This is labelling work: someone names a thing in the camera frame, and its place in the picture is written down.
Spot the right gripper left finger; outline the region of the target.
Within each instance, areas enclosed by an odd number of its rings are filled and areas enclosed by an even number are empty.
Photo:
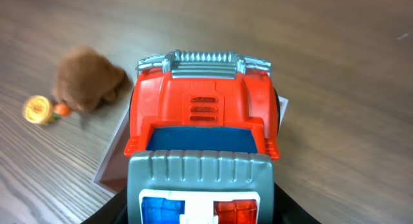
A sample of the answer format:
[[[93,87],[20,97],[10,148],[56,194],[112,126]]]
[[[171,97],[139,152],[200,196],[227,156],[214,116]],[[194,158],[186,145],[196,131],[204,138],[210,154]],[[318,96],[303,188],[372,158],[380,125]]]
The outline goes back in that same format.
[[[128,224],[127,187],[81,224]]]

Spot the brown plush toy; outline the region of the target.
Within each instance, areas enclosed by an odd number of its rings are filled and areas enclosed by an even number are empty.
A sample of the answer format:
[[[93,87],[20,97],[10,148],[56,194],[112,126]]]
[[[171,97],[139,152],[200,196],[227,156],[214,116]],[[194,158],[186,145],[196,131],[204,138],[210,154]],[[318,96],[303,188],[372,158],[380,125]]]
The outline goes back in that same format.
[[[57,66],[52,94],[58,103],[78,112],[92,112],[102,101],[116,100],[126,72],[89,46],[69,51]]]

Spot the white pink cardboard box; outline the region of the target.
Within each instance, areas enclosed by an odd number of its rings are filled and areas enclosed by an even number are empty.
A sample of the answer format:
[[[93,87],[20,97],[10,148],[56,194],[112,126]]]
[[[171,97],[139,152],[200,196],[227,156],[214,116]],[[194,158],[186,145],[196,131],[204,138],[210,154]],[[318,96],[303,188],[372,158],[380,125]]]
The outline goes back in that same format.
[[[166,199],[268,199],[277,156],[263,127],[156,127],[143,151],[124,155],[130,140],[125,112],[94,182],[115,193]]]

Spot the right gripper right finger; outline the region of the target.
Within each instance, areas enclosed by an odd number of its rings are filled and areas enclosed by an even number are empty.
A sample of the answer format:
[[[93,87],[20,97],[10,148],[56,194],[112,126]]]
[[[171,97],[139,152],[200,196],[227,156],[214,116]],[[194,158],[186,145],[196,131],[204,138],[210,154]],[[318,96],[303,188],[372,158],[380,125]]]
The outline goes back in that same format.
[[[296,203],[281,187],[274,184],[274,217],[273,224],[321,224],[298,203]]]

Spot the red toy truck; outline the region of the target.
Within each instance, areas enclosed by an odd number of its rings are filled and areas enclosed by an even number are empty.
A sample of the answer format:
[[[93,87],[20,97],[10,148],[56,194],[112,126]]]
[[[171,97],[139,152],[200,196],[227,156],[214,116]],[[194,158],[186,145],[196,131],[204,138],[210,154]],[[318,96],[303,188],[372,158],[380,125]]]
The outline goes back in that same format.
[[[137,64],[130,223],[272,223],[279,98],[269,61],[175,50]]]

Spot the yellow round toy disc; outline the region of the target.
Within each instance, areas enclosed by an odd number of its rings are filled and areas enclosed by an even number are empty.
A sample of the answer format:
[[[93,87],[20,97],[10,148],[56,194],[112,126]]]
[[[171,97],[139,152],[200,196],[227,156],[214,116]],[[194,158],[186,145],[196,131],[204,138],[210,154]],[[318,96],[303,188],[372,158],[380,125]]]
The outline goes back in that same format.
[[[54,112],[55,103],[45,96],[35,95],[26,100],[22,107],[22,116],[35,125],[49,125],[57,121]]]

